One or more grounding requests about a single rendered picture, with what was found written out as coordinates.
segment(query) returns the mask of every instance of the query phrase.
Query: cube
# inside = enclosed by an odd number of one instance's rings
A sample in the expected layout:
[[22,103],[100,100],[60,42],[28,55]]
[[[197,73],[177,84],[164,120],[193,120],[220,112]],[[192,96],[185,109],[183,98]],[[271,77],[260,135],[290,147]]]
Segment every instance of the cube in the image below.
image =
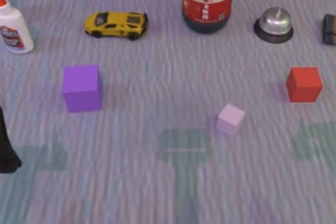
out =
[[237,134],[241,124],[243,123],[244,117],[245,111],[231,104],[227,104],[217,118],[217,129],[233,136]]
[[286,88],[291,102],[315,102],[323,84],[317,68],[291,68]]
[[66,67],[62,94],[71,113],[100,110],[102,90],[98,65]]

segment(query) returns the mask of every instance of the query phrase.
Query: car wheel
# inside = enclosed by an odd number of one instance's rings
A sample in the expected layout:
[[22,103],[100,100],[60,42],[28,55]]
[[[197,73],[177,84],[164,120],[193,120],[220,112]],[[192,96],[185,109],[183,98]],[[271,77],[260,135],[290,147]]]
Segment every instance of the car wheel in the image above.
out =
[[137,34],[137,33],[130,33],[130,34],[128,34],[128,39],[129,40],[137,40],[139,38],[140,38],[140,35]]
[[102,34],[99,31],[93,31],[91,33],[91,35],[94,36],[94,38],[101,38],[102,37]]

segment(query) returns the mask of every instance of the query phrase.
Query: glue bottle label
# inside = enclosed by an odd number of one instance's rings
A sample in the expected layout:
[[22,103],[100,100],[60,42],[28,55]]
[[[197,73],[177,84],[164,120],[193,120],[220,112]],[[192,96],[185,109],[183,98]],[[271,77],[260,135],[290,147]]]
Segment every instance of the glue bottle label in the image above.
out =
[[12,50],[22,51],[25,46],[17,30],[1,26],[0,35],[4,39],[5,44]]
[[183,13],[194,22],[221,22],[231,14],[232,0],[183,0]]

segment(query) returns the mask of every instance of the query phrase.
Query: white glue bottle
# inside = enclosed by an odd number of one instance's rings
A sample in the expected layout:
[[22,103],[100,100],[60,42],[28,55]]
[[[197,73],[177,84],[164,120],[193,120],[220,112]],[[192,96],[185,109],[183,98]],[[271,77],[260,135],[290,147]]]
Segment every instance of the white glue bottle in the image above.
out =
[[7,0],[0,0],[0,35],[9,50],[16,54],[25,54],[34,48],[21,12]]

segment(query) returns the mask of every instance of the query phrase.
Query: table surface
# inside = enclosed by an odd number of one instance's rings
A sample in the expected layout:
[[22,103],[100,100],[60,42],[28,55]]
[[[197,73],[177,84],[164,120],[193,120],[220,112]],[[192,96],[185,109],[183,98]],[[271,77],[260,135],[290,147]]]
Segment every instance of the table surface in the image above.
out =
[[[182,224],[186,182],[198,211],[185,223],[335,223],[336,47],[321,43],[321,21],[336,0],[234,0],[210,36],[184,25],[181,0],[10,1],[36,48],[0,44],[0,102],[23,160],[0,175],[1,224]],[[292,15],[285,44],[253,33],[271,6]],[[107,9],[147,12],[147,35],[85,35],[84,19]],[[81,64],[99,65],[100,112],[66,110],[62,70]],[[288,101],[294,66],[320,69],[317,102]],[[226,103],[246,111],[234,137],[215,129]]]

